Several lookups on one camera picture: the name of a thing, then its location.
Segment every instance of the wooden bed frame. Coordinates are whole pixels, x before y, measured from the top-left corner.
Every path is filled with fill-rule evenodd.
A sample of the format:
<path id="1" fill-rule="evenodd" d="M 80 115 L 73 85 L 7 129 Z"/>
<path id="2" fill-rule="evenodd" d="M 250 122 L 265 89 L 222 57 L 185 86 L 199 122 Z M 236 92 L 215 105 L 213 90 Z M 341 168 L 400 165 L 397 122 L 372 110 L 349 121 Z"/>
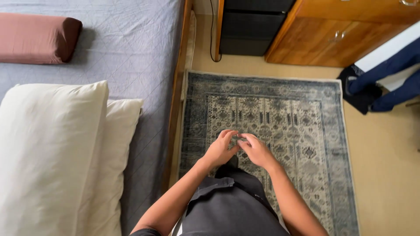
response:
<path id="1" fill-rule="evenodd" d="M 176 137 L 176 126 L 178 124 L 179 106 L 181 105 L 182 81 L 185 73 L 185 59 L 188 43 L 188 32 L 190 26 L 191 10 L 193 0 L 184 0 L 184 13 L 182 17 L 182 35 L 176 63 L 175 74 L 173 76 L 172 103 L 169 113 L 169 141 L 168 155 L 162 176 L 161 192 L 164 194 L 169 189 L 169 178 L 171 176 L 171 166 L 173 161 L 173 149 Z"/>

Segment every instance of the forearm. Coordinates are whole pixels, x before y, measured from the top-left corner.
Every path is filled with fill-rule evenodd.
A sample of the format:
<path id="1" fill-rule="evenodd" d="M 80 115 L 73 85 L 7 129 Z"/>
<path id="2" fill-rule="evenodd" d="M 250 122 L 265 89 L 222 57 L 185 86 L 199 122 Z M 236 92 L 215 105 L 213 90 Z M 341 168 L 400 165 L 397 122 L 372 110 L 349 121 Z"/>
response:
<path id="1" fill-rule="evenodd" d="M 210 170 L 209 163 L 203 159 L 198 160 L 190 171 L 145 212 L 132 233 L 142 228 L 153 228 L 163 236 L 168 235 Z"/>
<path id="2" fill-rule="evenodd" d="M 294 188 L 283 167 L 274 163 L 267 171 L 283 220 L 292 236 L 327 236 L 328 233 Z"/>

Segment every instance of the drawer handle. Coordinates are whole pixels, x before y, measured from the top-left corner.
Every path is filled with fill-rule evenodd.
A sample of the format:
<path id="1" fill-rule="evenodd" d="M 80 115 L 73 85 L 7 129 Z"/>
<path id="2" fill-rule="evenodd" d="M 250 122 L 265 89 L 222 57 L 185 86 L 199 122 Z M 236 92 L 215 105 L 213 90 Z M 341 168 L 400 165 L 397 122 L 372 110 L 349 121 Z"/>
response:
<path id="1" fill-rule="evenodd" d="M 340 31 L 337 30 L 335 37 L 333 39 L 329 39 L 328 42 L 339 42 L 339 41 L 341 41 L 344 38 L 344 36 L 346 36 L 346 32 L 343 31 L 341 33 L 341 36 L 339 36 L 339 35 L 340 35 Z"/>
<path id="2" fill-rule="evenodd" d="M 399 0 L 399 2 L 406 6 L 414 7 L 414 6 L 417 6 L 417 3 L 419 2 L 419 0 L 414 0 L 413 3 L 408 3 L 405 0 Z"/>

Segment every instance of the beige tile floor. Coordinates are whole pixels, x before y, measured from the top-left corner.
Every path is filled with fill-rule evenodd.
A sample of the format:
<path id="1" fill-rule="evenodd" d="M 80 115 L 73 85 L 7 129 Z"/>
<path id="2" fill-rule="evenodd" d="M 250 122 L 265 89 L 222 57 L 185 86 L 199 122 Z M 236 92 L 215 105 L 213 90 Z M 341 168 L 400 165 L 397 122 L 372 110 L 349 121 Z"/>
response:
<path id="1" fill-rule="evenodd" d="M 334 79 L 340 68 L 269 64 L 262 57 L 209 55 L 211 16 L 197 15 L 192 69 Z M 344 103 L 361 235 L 420 235 L 420 106 L 362 115 Z"/>

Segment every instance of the blue jeans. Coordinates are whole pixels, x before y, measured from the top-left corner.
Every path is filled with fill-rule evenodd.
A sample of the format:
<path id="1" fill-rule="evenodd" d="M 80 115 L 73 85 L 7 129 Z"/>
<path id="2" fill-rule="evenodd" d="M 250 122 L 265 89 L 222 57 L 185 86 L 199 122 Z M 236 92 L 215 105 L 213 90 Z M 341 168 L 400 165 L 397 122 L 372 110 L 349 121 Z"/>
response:
<path id="1" fill-rule="evenodd" d="M 417 63 L 420 63 L 420 38 L 370 71 L 359 76 L 356 80 L 349 81 L 348 90 L 351 94 L 356 94 L 362 91 L 366 85 L 375 84 L 376 81 L 405 70 Z M 401 87 L 375 100 L 371 108 L 373 111 L 389 111 L 395 105 L 418 95 L 420 95 L 420 70 L 408 77 Z"/>

